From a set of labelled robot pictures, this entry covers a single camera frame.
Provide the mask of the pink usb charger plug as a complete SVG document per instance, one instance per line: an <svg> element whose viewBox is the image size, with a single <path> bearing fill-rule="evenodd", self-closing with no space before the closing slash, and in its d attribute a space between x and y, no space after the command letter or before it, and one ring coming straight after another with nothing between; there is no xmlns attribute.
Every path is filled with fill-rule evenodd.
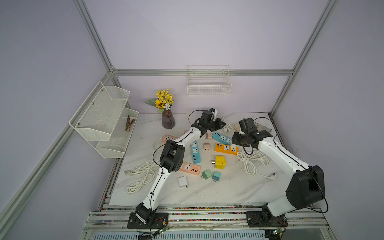
<svg viewBox="0 0 384 240"><path fill-rule="evenodd" d="M213 133L206 133L206 139L211 140L213 138Z"/></svg>

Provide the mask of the orange power strip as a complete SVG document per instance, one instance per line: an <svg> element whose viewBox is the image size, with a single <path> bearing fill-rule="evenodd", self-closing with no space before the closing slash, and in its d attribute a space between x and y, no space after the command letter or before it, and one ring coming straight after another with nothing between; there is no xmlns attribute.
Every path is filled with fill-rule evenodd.
<svg viewBox="0 0 384 240"><path fill-rule="evenodd" d="M237 153L239 152L239 148L236 146L229 146L229 145L216 143L214 147L214 151L218 153L223 153L223 154L237 155Z"/></svg>

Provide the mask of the yellow charger plug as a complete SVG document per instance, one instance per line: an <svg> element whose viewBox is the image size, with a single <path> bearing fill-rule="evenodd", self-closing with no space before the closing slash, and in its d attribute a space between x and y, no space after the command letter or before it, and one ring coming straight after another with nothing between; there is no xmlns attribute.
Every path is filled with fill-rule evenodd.
<svg viewBox="0 0 384 240"><path fill-rule="evenodd" d="M212 164L215 166L215 169L224 169L226 166L225 157L215 156L215 159L212 161Z"/></svg>

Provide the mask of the pink power strip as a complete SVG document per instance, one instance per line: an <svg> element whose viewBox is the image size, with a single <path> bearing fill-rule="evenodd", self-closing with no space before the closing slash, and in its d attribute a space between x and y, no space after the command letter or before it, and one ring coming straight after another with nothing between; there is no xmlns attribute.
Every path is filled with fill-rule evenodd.
<svg viewBox="0 0 384 240"><path fill-rule="evenodd" d="M198 176L200 174L201 167L184 162L179 171Z"/></svg>
<svg viewBox="0 0 384 240"><path fill-rule="evenodd" d="M168 140L175 141L177 138L170 135L163 135L162 142L166 143Z"/></svg>

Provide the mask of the pink power strip front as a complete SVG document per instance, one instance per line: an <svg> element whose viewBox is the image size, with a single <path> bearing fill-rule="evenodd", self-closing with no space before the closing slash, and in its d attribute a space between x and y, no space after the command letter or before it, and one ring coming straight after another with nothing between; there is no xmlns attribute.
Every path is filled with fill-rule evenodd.
<svg viewBox="0 0 384 240"><path fill-rule="evenodd" d="M201 167L184 162L179 171L198 176L200 174Z"/></svg>

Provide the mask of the green charger plug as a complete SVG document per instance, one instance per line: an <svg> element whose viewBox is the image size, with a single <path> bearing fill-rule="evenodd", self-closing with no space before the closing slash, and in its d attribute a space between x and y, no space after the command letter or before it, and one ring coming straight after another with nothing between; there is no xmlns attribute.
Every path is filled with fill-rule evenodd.
<svg viewBox="0 0 384 240"><path fill-rule="evenodd" d="M205 170L202 172L202 178L207 180L212 177L212 172L210 170Z"/></svg>

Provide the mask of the teal charger plug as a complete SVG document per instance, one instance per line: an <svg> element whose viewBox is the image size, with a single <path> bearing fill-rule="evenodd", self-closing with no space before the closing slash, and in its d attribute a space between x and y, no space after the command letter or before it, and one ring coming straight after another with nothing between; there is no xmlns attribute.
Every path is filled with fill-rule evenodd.
<svg viewBox="0 0 384 240"><path fill-rule="evenodd" d="M213 175L212 175L212 179L213 179L213 181L218 182L218 181L220 180L220 178L221 178L221 173L215 171L215 172L213 173Z"/></svg>

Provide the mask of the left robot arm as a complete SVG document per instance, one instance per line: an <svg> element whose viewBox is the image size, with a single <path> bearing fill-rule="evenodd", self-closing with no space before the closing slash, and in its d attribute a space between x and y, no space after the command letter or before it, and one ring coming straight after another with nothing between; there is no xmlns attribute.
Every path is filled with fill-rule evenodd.
<svg viewBox="0 0 384 240"><path fill-rule="evenodd" d="M183 165L185 148L201 138L208 131L215 132L222 129L226 123L217 118L216 109L203 110L200 118L191 124L187 133L175 140L167 140L160 155L159 172L144 200L138 204L135 210L136 217L149 226L155 220L155 213L159 205L160 193L167 178L177 172Z"/></svg>

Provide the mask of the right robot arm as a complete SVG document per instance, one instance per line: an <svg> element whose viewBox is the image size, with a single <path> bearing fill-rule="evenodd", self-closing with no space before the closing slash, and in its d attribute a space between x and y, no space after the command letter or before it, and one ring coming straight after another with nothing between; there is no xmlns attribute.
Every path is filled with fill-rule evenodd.
<svg viewBox="0 0 384 240"><path fill-rule="evenodd" d="M252 118L239 121L240 132L234 132L233 144L252 148L264 153L274 161L290 178L285 193L278 199L265 204L262 216L266 219L280 217L295 210L325 200L324 171L319 166L310 166L301 161L282 145L276 142L271 133L258 130Z"/></svg>

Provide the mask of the purple ribbed glass vase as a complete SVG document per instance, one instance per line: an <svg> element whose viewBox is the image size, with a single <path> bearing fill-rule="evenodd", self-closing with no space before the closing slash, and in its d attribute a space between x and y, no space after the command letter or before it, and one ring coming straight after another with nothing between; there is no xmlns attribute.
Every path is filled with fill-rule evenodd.
<svg viewBox="0 0 384 240"><path fill-rule="evenodd" d="M175 127L176 121L172 110L164 110L162 112L162 125L167 130L170 130Z"/></svg>

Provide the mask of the yellow artificial flowers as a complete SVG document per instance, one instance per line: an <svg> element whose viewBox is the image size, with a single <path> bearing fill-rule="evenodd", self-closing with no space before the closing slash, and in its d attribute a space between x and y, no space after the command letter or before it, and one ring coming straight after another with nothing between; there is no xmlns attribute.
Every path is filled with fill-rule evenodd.
<svg viewBox="0 0 384 240"><path fill-rule="evenodd" d="M145 101L145 104L158 109L158 113L169 111L174 104L173 95L169 89L157 90L156 97Z"/></svg>

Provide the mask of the wooden clothespins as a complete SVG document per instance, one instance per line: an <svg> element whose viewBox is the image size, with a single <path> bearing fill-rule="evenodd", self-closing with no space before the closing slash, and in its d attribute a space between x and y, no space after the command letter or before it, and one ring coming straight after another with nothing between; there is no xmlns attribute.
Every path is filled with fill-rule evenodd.
<svg viewBox="0 0 384 240"><path fill-rule="evenodd" d="M135 123L136 119L135 118L131 118L130 115L128 115L128 118L127 118L127 121L126 121L126 127L125 127L125 131L131 131L131 127L133 125L133 123Z"/></svg>

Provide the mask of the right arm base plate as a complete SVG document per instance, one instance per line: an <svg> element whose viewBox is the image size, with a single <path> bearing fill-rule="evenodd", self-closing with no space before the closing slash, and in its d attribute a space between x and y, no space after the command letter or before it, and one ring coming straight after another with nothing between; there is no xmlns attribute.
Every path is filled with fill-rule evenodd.
<svg viewBox="0 0 384 240"><path fill-rule="evenodd" d="M250 228L261 227L287 227L288 222L284 215L274 217L267 212L246 212L246 219Z"/></svg>

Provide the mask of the white mesh wall shelf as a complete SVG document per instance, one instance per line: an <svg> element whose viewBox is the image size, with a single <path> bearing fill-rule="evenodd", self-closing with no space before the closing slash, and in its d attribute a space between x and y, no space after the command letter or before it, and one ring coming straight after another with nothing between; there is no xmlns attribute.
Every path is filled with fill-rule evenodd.
<svg viewBox="0 0 384 240"><path fill-rule="evenodd" d="M94 87L69 125L104 159L124 157L139 112L128 108L130 91L102 82ZM125 131L128 115L136 121Z"/></svg>

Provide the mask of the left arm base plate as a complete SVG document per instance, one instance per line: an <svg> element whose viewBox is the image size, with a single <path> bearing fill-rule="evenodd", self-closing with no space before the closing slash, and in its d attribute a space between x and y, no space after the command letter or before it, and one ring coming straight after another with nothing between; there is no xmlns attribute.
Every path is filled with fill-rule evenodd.
<svg viewBox="0 0 384 240"><path fill-rule="evenodd" d="M169 213L154 213L148 220L143 222L136 213L130 213L130 217L127 224L127 229L160 229L165 227L169 221Z"/></svg>

